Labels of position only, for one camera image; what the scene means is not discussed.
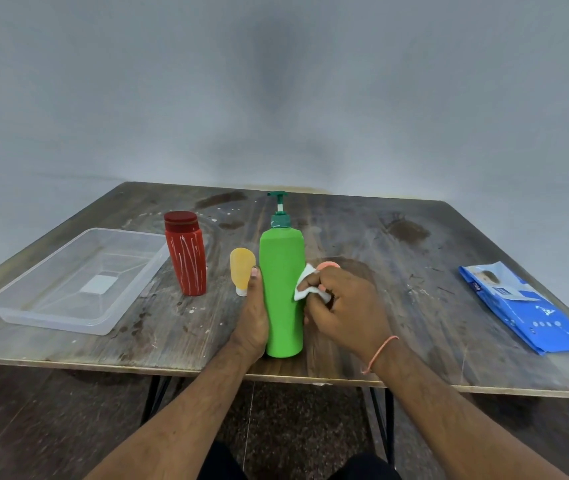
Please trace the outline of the person's right forearm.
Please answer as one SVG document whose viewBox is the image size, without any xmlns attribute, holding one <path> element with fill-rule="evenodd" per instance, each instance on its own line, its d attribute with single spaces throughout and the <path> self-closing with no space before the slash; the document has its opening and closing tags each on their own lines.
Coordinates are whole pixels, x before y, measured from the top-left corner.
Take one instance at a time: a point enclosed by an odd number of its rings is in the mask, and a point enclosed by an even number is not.
<svg viewBox="0 0 569 480">
<path fill-rule="evenodd" d="M 449 480 L 569 480 L 445 383 L 399 339 L 382 378 Z"/>
</svg>

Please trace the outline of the white wet wipe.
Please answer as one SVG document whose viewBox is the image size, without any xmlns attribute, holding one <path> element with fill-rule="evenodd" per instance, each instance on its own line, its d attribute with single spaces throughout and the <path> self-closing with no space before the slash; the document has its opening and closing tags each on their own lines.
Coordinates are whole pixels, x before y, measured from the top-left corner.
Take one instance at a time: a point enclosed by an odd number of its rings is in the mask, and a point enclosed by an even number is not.
<svg viewBox="0 0 569 480">
<path fill-rule="evenodd" d="M 314 280 L 315 278 L 319 278 L 320 271 L 312 266 L 311 264 L 307 263 L 300 274 L 298 281 L 296 283 L 294 293 L 293 293 L 293 300 L 295 302 L 305 300 L 310 294 L 317 295 L 324 304 L 328 304 L 332 300 L 332 295 L 330 292 L 325 290 L 321 283 L 309 284 L 309 279 Z"/>
</svg>

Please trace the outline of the person's left hand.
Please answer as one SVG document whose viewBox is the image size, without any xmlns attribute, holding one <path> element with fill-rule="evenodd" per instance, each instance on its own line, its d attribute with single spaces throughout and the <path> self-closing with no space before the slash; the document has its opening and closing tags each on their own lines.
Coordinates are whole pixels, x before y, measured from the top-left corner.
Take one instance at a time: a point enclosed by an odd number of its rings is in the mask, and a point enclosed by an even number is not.
<svg viewBox="0 0 569 480">
<path fill-rule="evenodd" d="M 239 320 L 230 337 L 234 355 L 240 358 L 244 371 L 260 359 L 269 338 L 269 317 L 255 317 L 249 310 L 249 288 Z"/>
</svg>

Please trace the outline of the person's left leg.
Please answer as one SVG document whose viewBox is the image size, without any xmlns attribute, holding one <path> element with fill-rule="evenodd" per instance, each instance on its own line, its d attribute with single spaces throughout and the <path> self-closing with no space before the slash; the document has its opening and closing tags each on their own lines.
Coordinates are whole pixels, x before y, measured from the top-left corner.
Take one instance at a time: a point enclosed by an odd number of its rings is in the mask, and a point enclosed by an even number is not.
<svg viewBox="0 0 569 480">
<path fill-rule="evenodd" d="M 249 480 L 226 444 L 214 440 L 196 480 Z"/>
</svg>

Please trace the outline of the person's right leg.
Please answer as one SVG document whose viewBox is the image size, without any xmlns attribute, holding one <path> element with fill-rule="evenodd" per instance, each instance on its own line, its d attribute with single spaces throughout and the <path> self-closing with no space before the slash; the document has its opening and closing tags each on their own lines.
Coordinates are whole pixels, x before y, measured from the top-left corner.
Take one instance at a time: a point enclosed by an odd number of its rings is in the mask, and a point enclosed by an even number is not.
<svg viewBox="0 0 569 480">
<path fill-rule="evenodd" d="M 387 461 L 370 452 L 353 455 L 327 480 L 402 480 Z"/>
</svg>

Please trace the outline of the black metal table leg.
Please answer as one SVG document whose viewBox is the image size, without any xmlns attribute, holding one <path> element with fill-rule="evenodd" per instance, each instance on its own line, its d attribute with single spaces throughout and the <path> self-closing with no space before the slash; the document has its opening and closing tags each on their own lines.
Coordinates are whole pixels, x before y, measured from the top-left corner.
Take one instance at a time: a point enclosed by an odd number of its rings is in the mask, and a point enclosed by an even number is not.
<svg viewBox="0 0 569 480">
<path fill-rule="evenodd" d="M 171 376 L 152 376 L 141 417 L 141 426 L 159 411 L 170 383 Z"/>
<path fill-rule="evenodd" d="M 376 454 L 395 468 L 394 395 L 387 388 L 362 387 L 361 392 Z"/>
</svg>

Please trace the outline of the person's left forearm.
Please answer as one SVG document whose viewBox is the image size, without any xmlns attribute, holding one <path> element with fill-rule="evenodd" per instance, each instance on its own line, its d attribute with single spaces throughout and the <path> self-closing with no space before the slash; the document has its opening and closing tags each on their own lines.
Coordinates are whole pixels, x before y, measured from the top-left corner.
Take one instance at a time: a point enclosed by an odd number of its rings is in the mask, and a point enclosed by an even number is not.
<svg viewBox="0 0 569 480">
<path fill-rule="evenodd" d="M 263 352 L 230 339 L 176 399 L 84 480 L 196 480 L 245 375 Z"/>
</svg>

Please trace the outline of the small yellow squeeze bottle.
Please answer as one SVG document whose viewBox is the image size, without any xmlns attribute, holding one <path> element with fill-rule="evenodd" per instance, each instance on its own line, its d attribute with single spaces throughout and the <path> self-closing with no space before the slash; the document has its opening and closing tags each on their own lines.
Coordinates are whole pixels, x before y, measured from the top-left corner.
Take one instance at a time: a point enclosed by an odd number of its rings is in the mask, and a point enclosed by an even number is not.
<svg viewBox="0 0 569 480">
<path fill-rule="evenodd" d="M 251 270 L 256 264 L 255 254 L 247 248 L 235 248 L 230 253 L 231 279 L 238 296 L 247 296 Z"/>
</svg>

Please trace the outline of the red white-streaked bottle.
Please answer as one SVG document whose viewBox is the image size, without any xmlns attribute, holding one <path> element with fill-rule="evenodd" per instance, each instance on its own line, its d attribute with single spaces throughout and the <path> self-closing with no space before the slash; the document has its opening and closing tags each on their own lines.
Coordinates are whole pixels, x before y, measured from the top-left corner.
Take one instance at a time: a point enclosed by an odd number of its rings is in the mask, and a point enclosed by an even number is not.
<svg viewBox="0 0 569 480">
<path fill-rule="evenodd" d="M 207 263 L 197 215 L 191 211 L 170 211 L 164 214 L 164 226 L 170 258 L 183 295 L 204 295 L 207 292 Z"/>
</svg>

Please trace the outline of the green pump bottle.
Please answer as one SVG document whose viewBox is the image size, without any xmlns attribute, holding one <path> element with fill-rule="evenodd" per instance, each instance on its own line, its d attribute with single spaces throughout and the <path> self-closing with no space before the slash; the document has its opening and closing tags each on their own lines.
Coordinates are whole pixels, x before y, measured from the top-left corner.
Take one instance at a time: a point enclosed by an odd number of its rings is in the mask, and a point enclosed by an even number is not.
<svg viewBox="0 0 569 480">
<path fill-rule="evenodd" d="M 259 266 L 264 301 L 269 317 L 266 354 L 282 359 L 298 355 L 303 348 L 302 302 L 294 299 L 297 281 L 305 268 L 305 243 L 285 212 L 285 191 L 268 193 L 277 199 L 270 228 L 259 242 Z"/>
</svg>

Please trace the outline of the blue wet wipes packet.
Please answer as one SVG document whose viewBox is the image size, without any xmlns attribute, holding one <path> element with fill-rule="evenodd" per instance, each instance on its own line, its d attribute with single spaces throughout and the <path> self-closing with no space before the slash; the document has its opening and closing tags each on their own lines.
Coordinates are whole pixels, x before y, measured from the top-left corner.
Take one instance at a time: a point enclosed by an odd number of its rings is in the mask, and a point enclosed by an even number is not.
<svg viewBox="0 0 569 480">
<path fill-rule="evenodd" d="M 502 262 L 460 266 L 486 306 L 538 355 L 569 353 L 569 317 Z"/>
</svg>

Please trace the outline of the small pink squeeze bottle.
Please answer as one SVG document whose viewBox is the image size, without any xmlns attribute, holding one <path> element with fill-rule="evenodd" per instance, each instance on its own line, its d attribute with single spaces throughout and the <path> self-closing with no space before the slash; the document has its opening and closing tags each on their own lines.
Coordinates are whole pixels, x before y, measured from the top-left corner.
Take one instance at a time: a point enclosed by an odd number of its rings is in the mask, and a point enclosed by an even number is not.
<svg viewBox="0 0 569 480">
<path fill-rule="evenodd" d="M 336 286 L 336 281 L 340 277 L 341 267 L 333 261 L 321 262 L 316 267 L 316 277 L 318 278 L 318 288 L 332 294 Z"/>
</svg>

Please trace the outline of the clear plastic tray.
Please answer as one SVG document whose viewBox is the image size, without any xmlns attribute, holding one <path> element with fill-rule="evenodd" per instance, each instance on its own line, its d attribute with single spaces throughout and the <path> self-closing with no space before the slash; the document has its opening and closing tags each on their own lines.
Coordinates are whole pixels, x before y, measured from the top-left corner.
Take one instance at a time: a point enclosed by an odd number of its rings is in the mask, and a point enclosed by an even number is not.
<svg viewBox="0 0 569 480">
<path fill-rule="evenodd" d="M 90 228 L 0 289 L 0 318 L 104 336 L 169 258 L 164 235 Z"/>
</svg>

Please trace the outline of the person's right hand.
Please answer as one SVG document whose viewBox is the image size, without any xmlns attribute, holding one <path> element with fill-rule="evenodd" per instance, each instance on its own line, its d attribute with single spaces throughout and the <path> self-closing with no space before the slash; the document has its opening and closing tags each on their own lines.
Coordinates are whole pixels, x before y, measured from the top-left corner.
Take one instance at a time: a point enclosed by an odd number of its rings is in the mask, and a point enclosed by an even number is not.
<svg viewBox="0 0 569 480">
<path fill-rule="evenodd" d="M 309 279 L 316 285 L 318 278 Z M 385 306 L 368 280 L 344 269 L 336 281 L 332 313 L 334 326 L 316 326 L 329 339 L 348 349 L 366 365 L 366 373 L 380 378 L 387 366 L 384 354 L 398 340 L 391 331 Z"/>
</svg>

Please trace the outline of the person's leg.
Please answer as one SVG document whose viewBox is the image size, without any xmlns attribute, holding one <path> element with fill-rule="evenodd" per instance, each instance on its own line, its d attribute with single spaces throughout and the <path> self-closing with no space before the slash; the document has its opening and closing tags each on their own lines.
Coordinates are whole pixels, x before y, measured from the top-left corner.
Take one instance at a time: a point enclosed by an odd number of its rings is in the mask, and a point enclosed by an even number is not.
<svg viewBox="0 0 569 480">
<path fill-rule="evenodd" d="M 214 440 L 196 480 L 249 480 L 226 444 Z"/>
<path fill-rule="evenodd" d="M 353 455 L 327 480 L 402 480 L 387 461 L 370 452 Z"/>
</svg>

